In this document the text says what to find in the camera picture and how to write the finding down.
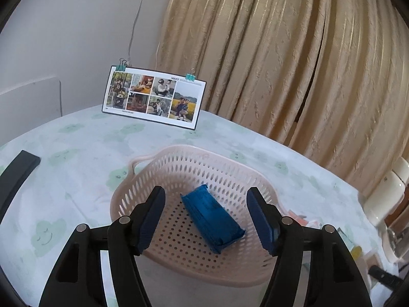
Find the white cord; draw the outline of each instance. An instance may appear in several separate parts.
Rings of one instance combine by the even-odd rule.
[[[156,65],[155,65],[155,70],[157,70],[157,53],[159,52],[159,46],[160,46],[160,39],[159,39],[159,44],[157,44],[157,49],[156,49]]]
[[[129,47],[128,47],[128,66],[129,67],[132,67],[132,63],[130,61],[130,49],[132,47],[133,35],[135,33],[135,25],[136,25],[136,22],[137,22],[137,20],[139,18],[139,13],[141,12],[142,2],[143,2],[143,0],[141,0],[141,2],[139,4],[138,12],[136,13],[135,20],[133,21],[132,34],[131,34],[130,40],[129,40]]]

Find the black remote control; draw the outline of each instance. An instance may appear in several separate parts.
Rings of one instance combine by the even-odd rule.
[[[403,279],[387,273],[376,265],[371,266],[368,274],[392,291],[396,290],[403,283]]]

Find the photo collage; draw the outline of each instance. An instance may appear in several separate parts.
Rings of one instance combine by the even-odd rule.
[[[105,107],[196,123],[204,88],[163,75],[167,78],[114,71]]]

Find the beige curtain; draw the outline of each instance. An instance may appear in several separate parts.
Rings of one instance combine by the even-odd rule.
[[[408,142],[408,54],[390,0],[170,0],[157,69],[368,196]]]

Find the photograph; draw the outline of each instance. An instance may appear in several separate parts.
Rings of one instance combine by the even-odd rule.
[[[171,109],[171,99],[151,96],[147,113],[167,118]]]
[[[146,113],[148,108],[149,96],[138,93],[131,93],[128,98],[126,109],[128,111]]]
[[[153,77],[146,75],[134,75],[130,86],[131,92],[151,94]]]
[[[128,97],[130,84],[133,74],[115,71],[112,76],[112,81],[106,99],[106,106],[118,109],[124,109],[124,101]]]
[[[192,122],[200,94],[199,91],[200,90],[195,85],[179,82],[175,88],[175,95],[173,97],[169,118]]]
[[[154,96],[172,98],[176,81],[155,77],[151,94]]]
[[[206,82],[184,76],[111,66],[102,112],[196,129]]]

